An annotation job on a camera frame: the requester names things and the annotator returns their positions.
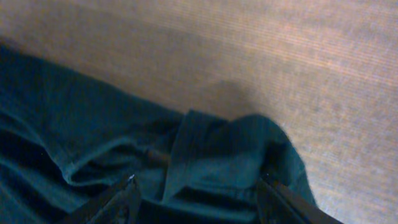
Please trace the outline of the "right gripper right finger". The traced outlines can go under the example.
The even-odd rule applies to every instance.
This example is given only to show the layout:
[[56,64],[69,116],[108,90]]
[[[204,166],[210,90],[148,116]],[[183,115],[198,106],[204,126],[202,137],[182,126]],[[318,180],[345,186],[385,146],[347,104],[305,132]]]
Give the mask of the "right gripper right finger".
[[276,180],[260,179],[256,187],[262,224],[342,224]]

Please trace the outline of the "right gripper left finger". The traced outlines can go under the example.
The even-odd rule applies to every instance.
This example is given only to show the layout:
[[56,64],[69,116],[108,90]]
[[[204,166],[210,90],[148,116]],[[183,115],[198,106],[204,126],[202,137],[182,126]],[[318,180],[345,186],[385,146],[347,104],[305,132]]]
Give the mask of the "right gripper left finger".
[[135,224],[141,193],[134,174],[123,177],[58,224]]

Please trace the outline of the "black t-shirt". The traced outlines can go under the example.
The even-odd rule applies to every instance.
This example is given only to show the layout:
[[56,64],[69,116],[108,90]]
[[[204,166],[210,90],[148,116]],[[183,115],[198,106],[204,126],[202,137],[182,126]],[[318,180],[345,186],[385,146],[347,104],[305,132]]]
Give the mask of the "black t-shirt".
[[269,118],[179,113],[2,46],[1,222],[57,222],[127,174],[139,223],[257,223],[265,176],[315,203]]

